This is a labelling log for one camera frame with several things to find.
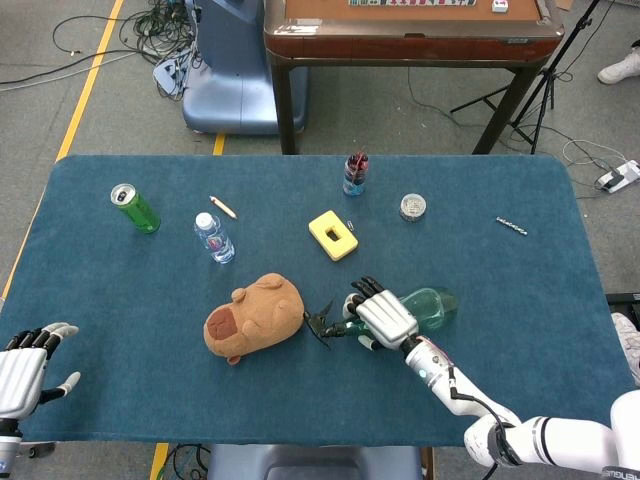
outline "white sneaker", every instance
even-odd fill
[[[621,62],[600,70],[598,80],[607,85],[613,85],[620,80],[638,75],[640,75],[640,47],[632,48],[631,53]]]
[[[620,345],[622,345],[624,355],[627,357],[633,379],[640,387],[640,332],[636,330],[631,320],[621,313],[612,313],[611,319],[616,326]]]

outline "white robotic arm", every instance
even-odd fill
[[[20,420],[38,404],[69,394],[80,380],[80,372],[74,372],[56,388],[42,390],[51,355],[63,338],[77,332],[78,327],[68,323],[52,323],[15,335],[0,352],[0,478],[9,477],[20,447]]]
[[[488,398],[444,351],[418,335],[415,318],[393,293],[371,277],[352,285],[345,310],[358,315],[386,348],[402,350],[411,367],[454,415],[480,417],[464,435],[469,455],[490,467],[545,463],[603,477],[640,480],[640,391],[611,407],[612,429],[596,422],[535,417],[524,423]]]

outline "brown plush toy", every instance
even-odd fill
[[[209,350],[230,365],[261,348],[286,340],[302,325],[304,305],[296,287],[282,275],[268,273],[231,293],[232,303],[216,308],[204,323]]]

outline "can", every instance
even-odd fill
[[[131,219],[138,230],[153,233],[160,227],[158,217],[136,188],[128,183],[116,185],[111,190],[111,203]]]

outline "green bottle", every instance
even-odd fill
[[[446,322],[452,320],[458,311],[458,300],[446,288],[421,288],[406,297],[400,297],[400,302],[416,317],[420,333],[439,329]],[[329,325],[321,334],[322,337],[344,337],[347,335],[372,337],[369,327],[357,317]]]

